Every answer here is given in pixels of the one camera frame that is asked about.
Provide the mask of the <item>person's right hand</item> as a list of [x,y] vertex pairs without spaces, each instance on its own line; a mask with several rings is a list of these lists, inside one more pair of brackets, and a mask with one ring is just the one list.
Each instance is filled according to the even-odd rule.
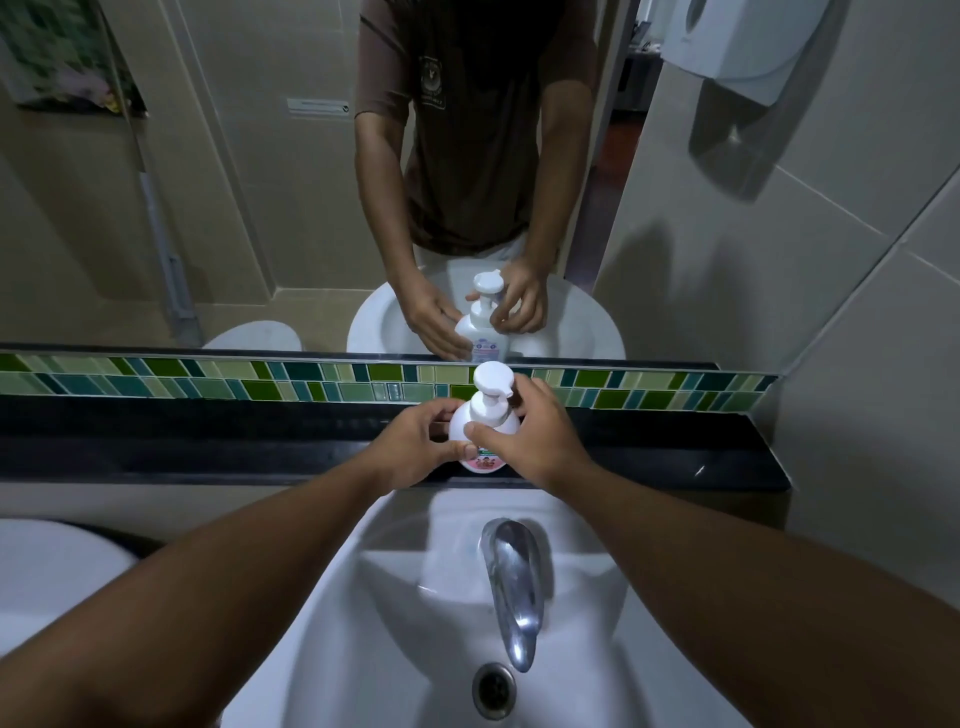
[[558,496],[570,483],[586,475],[594,461],[583,447],[566,408],[546,382],[516,374],[514,384],[524,412],[515,433],[519,445],[516,452],[493,454],[524,480]]

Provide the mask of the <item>person's left hand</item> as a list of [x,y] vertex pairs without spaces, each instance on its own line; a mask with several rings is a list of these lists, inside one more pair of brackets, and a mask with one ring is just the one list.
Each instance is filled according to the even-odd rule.
[[436,397],[393,418],[358,457],[372,490],[382,496],[411,487],[445,465],[429,462],[429,441],[450,441],[450,420],[464,404],[462,399]]

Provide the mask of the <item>white pump soap bottle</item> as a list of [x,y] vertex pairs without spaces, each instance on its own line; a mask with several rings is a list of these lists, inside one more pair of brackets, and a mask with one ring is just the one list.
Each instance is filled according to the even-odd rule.
[[474,370],[476,392],[453,414],[448,440],[467,441],[464,428],[471,422],[483,424],[503,434],[515,434],[521,418],[510,404],[514,395],[513,370],[500,361],[486,361]]

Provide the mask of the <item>person's left forearm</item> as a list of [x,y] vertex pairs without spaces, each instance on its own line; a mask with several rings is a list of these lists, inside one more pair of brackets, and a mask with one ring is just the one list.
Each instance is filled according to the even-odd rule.
[[0,728],[211,728],[374,502],[357,458],[173,541],[0,660]]

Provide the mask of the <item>person's right forearm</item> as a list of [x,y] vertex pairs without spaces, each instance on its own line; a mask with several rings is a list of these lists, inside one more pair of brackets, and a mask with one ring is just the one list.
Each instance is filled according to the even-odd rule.
[[960,612],[941,599],[591,460],[545,482],[754,728],[960,728]]

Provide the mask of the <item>chrome sink faucet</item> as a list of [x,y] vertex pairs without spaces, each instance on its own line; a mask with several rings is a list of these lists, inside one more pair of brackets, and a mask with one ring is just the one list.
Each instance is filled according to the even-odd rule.
[[527,525],[498,517],[484,526],[479,546],[507,657],[517,672],[526,674],[546,613],[539,545]]

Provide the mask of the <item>white ceramic sink basin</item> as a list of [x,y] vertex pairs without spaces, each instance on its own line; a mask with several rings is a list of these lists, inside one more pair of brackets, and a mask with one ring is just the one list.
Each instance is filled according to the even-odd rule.
[[[494,519],[531,529],[545,598],[534,662],[504,647],[480,549]],[[510,715],[474,708],[508,667]],[[414,488],[348,537],[222,728],[751,728],[687,661],[596,536],[539,490]]]
[[0,659],[137,563],[76,526],[0,518]]

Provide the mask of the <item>metal sink drain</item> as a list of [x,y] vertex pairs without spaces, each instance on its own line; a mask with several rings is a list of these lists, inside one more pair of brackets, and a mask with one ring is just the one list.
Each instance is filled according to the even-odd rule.
[[515,709],[517,681],[510,668],[501,662],[489,661],[475,672],[471,698],[479,716],[488,722],[502,722]]

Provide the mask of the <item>green mosaic tile strip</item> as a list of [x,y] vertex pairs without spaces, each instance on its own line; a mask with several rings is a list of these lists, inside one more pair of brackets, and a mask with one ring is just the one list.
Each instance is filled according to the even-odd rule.
[[[544,381],[566,407],[747,413],[772,373],[546,365],[511,369]],[[0,348],[0,397],[184,399],[254,403],[418,405],[468,400],[474,365]]]

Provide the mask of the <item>black stone ledge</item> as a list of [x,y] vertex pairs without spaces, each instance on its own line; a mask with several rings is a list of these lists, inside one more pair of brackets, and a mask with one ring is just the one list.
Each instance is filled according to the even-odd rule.
[[[0,396],[0,481],[280,486],[358,453],[388,403]],[[790,490],[745,415],[569,410],[606,469],[665,491]]]

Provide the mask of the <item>white paper towel dispenser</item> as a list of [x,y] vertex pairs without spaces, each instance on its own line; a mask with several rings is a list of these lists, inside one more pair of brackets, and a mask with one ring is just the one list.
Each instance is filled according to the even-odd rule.
[[666,64],[769,108],[831,0],[677,0],[660,45]]

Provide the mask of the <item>large wall mirror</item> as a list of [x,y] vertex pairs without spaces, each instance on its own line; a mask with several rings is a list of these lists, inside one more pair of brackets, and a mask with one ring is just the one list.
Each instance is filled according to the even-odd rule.
[[[354,178],[361,0],[104,0],[202,313],[385,280]],[[0,84],[0,340],[167,345],[123,120]],[[778,100],[662,65],[593,293],[628,358],[785,370],[871,311],[960,347],[960,0],[829,0]],[[932,203],[936,220],[909,222]]]

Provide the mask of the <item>green wall picture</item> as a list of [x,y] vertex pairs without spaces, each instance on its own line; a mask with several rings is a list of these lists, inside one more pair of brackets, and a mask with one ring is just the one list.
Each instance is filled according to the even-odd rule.
[[0,0],[0,88],[24,111],[148,116],[97,0]]

